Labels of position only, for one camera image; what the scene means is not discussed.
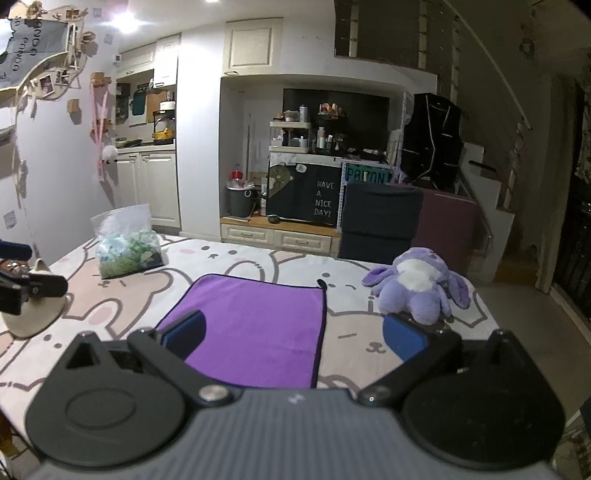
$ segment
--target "cabinet drawer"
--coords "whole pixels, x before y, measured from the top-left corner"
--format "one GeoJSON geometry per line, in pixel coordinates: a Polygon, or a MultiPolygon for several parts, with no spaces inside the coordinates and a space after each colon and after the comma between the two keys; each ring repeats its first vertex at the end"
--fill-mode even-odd
{"type": "Polygon", "coordinates": [[[236,243],[248,242],[255,245],[273,245],[273,230],[222,224],[222,238],[236,243]]]}
{"type": "Polygon", "coordinates": [[[330,240],[329,236],[324,235],[275,230],[275,246],[279,248],[328,254],[330,252],[330,240]]]}

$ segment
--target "bed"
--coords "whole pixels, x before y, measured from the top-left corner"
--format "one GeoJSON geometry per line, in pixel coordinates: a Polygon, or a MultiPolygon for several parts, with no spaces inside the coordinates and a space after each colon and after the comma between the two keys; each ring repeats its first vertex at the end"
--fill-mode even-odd
{"type": "MultiPolygon", "coordinates": [[[[317,286],[318,279],[326,283],[318,387],[346,387],[355,393],[401,363],[385,345],[384,320],[375,298],[361,286],[372,264],[159,236],[165,266],[111,280],[100,278],[96,240],[89,240],[51,266],[70,283],[67,306],[58,320],[28,340],[13,339],[0,325],[0,407],[21,434],[26,435],[29,403],[79,332],[91,330],[102,340],[112,340],[139,327],[156,326],[195,280],[210,273],[294,286],[317,286]]],[[[453,305],[452,318],[435,328],[451,328],[465,339],[486,339],[498,326],[471,284],[469,288],[469,309],[453,305]]]]}

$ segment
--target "sign board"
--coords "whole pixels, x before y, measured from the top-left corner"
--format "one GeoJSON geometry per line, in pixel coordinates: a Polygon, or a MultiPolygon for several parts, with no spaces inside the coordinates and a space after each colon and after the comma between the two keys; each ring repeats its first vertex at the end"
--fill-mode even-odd
{"type": "MultiPolygon", "coordinates": [[[[341,169],[314,164],[282,166],[282,169],[288,170],[290,178],[280,189],[270,187],[267,215],[335,226],[341,169]]],[[[269,170],[269,182],[275,180],[273,175],[269,170]]]]}
{"type": "Polygon", "coordinates": [[[54,20],[0,20],[0,90],[18,88],[44,60],[66,52],[67,27],[54,20]]]}

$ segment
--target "sticker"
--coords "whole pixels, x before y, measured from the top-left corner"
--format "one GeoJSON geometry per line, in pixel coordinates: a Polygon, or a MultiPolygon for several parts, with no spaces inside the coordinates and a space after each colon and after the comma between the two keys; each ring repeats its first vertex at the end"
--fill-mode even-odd
{"type": "Polygon", "coordinates": [[[14,213],[14,210],[12,210],[12,211],[8,212],[6,215],[4,215],[4,225],[6,225],[6,228],[8,230],[10,230],[16,224],[17,224],[17,214],[14,213]]]}

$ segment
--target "ziplock bag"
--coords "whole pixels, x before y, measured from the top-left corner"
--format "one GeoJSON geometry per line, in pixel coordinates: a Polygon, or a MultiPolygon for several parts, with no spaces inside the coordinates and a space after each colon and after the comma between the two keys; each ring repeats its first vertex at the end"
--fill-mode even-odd
{"type": "Polygon", "coordinates": [[[101,213],[90,219],[99,240],[95,258],[101,278],[119,277],[164,265],[150,206],[101,213]]]}

